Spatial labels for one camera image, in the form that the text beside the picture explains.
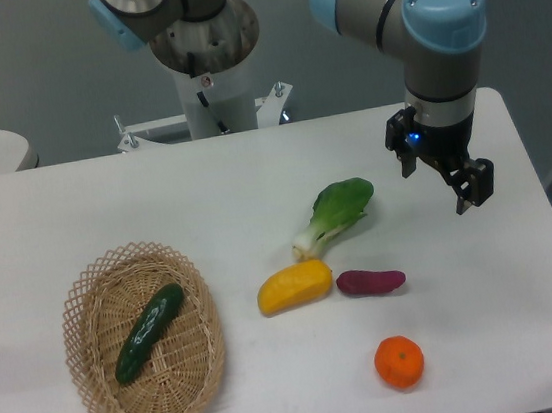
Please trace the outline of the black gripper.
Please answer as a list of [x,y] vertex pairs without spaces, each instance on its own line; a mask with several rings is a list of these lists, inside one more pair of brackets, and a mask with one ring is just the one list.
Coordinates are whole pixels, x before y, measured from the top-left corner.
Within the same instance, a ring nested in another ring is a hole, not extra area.
[[494,164],[489,159],[469,157],[473,114],[458,123],[430,126],[418,122],[413,106],[390,117],[385,127],[385,147],[395,152],[401,175],[408,178],[417,160],[435,168],[456,194],[456,213],[480,207],[494,193]]

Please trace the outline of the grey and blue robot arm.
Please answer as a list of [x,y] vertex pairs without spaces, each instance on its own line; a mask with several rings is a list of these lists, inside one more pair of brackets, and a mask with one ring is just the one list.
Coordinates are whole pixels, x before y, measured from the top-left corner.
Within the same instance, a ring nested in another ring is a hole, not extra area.
[[[471,137],[486,0],[309,0],[325,28],[404,65],[404,108],[385,145],[403,175],[424,162],[457,195],[457,210],[493,193],[494,166],[473,159]],[[89,0],[97,22],[125,49],[149,47],[175,79],[194,139],[254,130],[247,61],[259,23],[243,0]]]

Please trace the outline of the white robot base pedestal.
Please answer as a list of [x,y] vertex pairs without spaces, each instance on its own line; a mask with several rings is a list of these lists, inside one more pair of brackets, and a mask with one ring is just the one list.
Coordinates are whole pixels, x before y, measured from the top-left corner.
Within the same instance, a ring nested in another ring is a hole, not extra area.
[[148,46],[173,78],[180,115],[125,125],[114,117],[121,152],[278,126],[291,119],[286,102],[293,86],[276,81],[254,96],[252,62],[259,23],[243,0],[227,0],[207,21],[177,20]]

